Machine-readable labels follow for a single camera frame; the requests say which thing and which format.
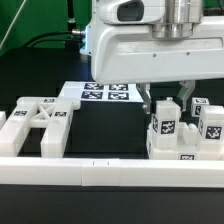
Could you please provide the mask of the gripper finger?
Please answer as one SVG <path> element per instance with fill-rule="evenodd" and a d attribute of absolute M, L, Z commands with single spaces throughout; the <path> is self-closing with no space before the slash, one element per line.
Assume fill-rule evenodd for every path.
<path fill-rule="evenodd" d="M 136 88 L 143 99 L 143 110 L 146 114 L 151 113 L 151 96 L 150 96 L 150 84 L 149 83 L 139 83 Z"/>
<path fill-rule="evenodd" d="M 180 91 L 177 95 L 177 98 L 180 102 L 180 106 L 181 106 L 182 111 L 185 111 L 186 108 L 187 108 L 187 100 L 189 99 L 189 97 L 193 93 L 193 91 L 195 89 L 195 84 L 196 84 L 195 80 L 188 80 L 188 81 L 181 81 L 180 82 L 181 89 L 180 89 Z"/>

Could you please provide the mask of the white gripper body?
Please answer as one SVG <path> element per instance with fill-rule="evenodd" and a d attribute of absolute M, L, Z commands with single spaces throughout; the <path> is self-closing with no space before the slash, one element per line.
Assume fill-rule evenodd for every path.
<path fill-rule="evenodd" d="M 99 83 L 224 77 L 224 16 L 202 0 L 97 0 L 91 28 Z"/>

